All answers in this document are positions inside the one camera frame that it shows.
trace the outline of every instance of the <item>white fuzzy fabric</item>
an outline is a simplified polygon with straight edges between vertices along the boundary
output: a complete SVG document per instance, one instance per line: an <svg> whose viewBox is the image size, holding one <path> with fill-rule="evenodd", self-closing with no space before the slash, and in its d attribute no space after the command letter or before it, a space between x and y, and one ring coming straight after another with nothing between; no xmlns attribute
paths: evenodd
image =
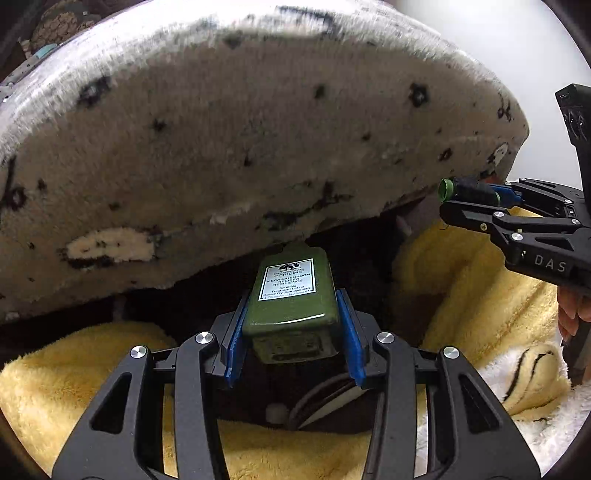
<svg viewBox="0 0 591 480"><path fill-rule="evenodd" d="M139 4L0 103L0 322L502 179L527 135L494 73L387 4Z"/></svg>
<svg viewBox="0 0 591 480"><path fill-rule="evenodd" d="M523 348L511 349L479 370L482 378L500 401L503 400L511 384L513 373L523 351ZM561 359L561 375L566 376L566 368L566 364ZM590 412L591 382L587 382L572 389L548 419L515 422L537 460L542 476L565 453ZM427 472L427 452L428 426L425 415L420 419L417 429L415 476Z"/></svg>

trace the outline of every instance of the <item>black spots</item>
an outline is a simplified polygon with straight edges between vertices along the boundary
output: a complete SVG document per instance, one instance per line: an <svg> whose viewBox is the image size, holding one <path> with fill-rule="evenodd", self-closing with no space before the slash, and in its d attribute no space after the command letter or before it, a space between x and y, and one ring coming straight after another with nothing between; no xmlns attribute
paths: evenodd
<svg viewBox="0 0 591 480"><path fill-rule="evenodd" d="M480 176L481 180L484 180L484 179L487 179L488 177L493 176L493 175L496 175L495 170L493 170L493 171L485 170L485 171L481 171L479 176Z"/></svg>
<svg viewBox="0 0 591 480"><path fill-rule="evenodd" d="M510 122L513 120L513 117L511 116L511 101L508 100L507 107L505 107L505 99L500 92L499 97L501 97L501 107L496 111L496 115L499 119L506 117L507 121Z"/></svg>
<svg viewBox="0 0 591 480"><path fill-rule="evenodd" d="M489 155L487 158L488 163L494 164L496 167L499 162L507 155L509 151L509 144L507 142L503 142L498 147L495 148L495 151Z"/></svg>
<svg viewBox="0 0 591 480"><path fill-rule="evenodd" d="M37 190L41 193L47 193L47 183L45 183L45 180L37 180Z"/></svg>
<svg viewBox="0 0 591 480"><path fill-rule="evenodd" d="M452 155L453 155L453 150L451 148L446 148L443 152L441 152L438 160L439 161L447 161L452 157Z"/></svg>
<svg viewBox="0 0 591 480"><path fill-rule="evenodd" d="M20 210L27 202L27 195L25 195L25 189L21 186L13 187L14 174L17 168L17 156L13 155L9 159L4 158L2 165L7 165L6 182L4 184L4 192L0 199L0 214L5 208L10 208L16 212Z"/></svg>
<svg viewBox="0 0 591 480"><path fill-rule="evenodd" d="M231 35L227 35L224 39L223 42L226 44L226 46L230 49L230 50L235 50L236 48L238 48L240 45L242 45L242 36L240 34L231 34Z"/></svg>
<svg viewBox="0 0 591 480"><path fill-rule="evenodd" d="M413 103L413 106L420 107L422 104L429 101L429 94L427 93L427 85L419 85L412 83L410 86L410 93L408 98Z"/></svg>
<svg viewBox="0 0 591 480"><path fill-rule="evenodd" d="M295 224L299 218L312 211L320 211L328 207L328 205L348 201L352 198L352 195L336 194L335 183L332 181L326 181L322 188L322 197L316 200L311 207L305 208L301 212L267 212L263 215L263 220L265 220L268 225L268 231L279 232Z"/></svg>
<svg viewBox="0 0 591 480"><path fill-rule="evenodd" d="M152 122L152 129L155 132L160 133L165 128L166 128L166 122L164 120L162 120L161 118L155 118L154 121Z"/></svg>
<svg viewBox="0 0 591 480"><path fill-rule="evenodd" d="M67 258L68 265L76 270L82 270L84 268L107 268L115 265L115 260L107 255L102 255L97 258Z"/></svg>
<svg viewBox="0 0 591 480"><path fill-rule="evenodd" d="M314 87L314 100L320 100L326 96L326 85L321 83Z"/></svg>
<svg viewBox="0 0 591 480"><path fill-rule="evenodd" d="M78 98L78 106L92 108L100 101L101 97L110 90L111 78L100 77L82 88L80 91L80 97Z"/></svg>
<svg viewBox="0 0 591 480"><path fill-rule="evenodd" d="M270 232L280 232L296 223L300 216L301 215L298 213L267 212L263 215L263 219L269 222L269 227L267 229Z"/></svg>
<svg viewBox="0 0 591 480"><path fill-rule="evenodd" d="M328 205L332 205L334 203L339 203L342 201L347 201L352 199L352 195L337 195L335 194L335 184L332 181L324 182L324 187L322 188L322 197L319 200L314 202L312 205L312 210L322 210L323 208L328 207Z"/></svg>

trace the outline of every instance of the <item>yellow towel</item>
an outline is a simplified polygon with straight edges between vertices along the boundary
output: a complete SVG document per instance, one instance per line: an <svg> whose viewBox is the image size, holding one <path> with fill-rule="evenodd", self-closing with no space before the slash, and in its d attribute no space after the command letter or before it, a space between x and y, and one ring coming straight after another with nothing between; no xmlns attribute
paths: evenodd
<svg viewBox="0 0 591 480"><path fill-rule="evenodd" d="M424 348L456 345L488 376L498 365L509 365L509 380L491 388L514 419L543 418L569 390L553 342L556 288L505 271L486 235L435 225L404 247L395 278L393 305L408 321L419 312L417 302L424 307L430 299L434 305ZM47 473L94 393L139 343L160 349L171 339L153 325L108 323L17 359L1 372L0 408ZM508 363L495 363L501 357ZM356 480L369 445L369 433L285 432L227 421L219 427L230 476L241 480ZM168 396L165 471L175 475L172 438Z"/></svg>

